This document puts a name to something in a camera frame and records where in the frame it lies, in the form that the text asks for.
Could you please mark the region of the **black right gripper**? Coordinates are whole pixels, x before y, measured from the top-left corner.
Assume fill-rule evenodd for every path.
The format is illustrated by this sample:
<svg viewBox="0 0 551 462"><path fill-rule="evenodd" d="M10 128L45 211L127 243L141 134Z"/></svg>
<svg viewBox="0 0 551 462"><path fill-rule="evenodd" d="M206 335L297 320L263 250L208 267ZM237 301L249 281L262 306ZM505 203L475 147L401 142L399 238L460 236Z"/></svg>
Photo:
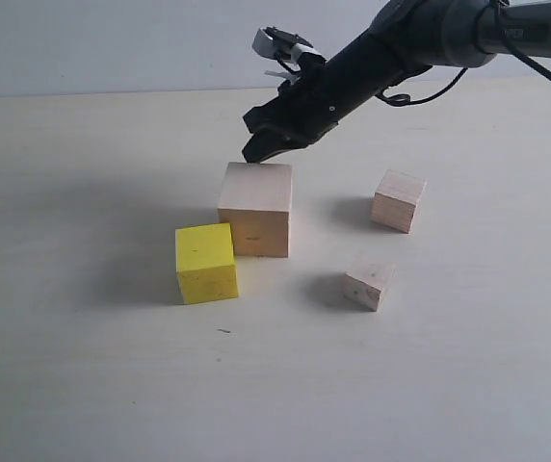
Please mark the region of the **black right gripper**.
<svg viewBox="0 0 551 462"><path fill-rule="evenodd" d="M338 122L405 73L403 60L386 47L347 47L316 74L244 115L251 137L245 161L261 164L317 142Z"/></svg>

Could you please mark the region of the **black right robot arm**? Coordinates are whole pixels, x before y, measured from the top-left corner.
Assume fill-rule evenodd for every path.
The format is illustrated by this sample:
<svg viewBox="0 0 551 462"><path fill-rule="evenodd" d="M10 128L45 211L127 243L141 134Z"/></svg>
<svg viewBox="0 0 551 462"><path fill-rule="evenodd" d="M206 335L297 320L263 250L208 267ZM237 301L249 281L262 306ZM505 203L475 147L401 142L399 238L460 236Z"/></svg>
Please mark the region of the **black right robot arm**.
<svg viewBox="0 0 551 462"><path fill-rule="evenodd" d="M259 29L252 48L285 70L277 96L243 117L251 137L242 155L260 164L316 143L371 98L415 105L385 91L435 66L465 73L509 55L551 82L551 1L389 1L331 58L276 27Z"/></svg>

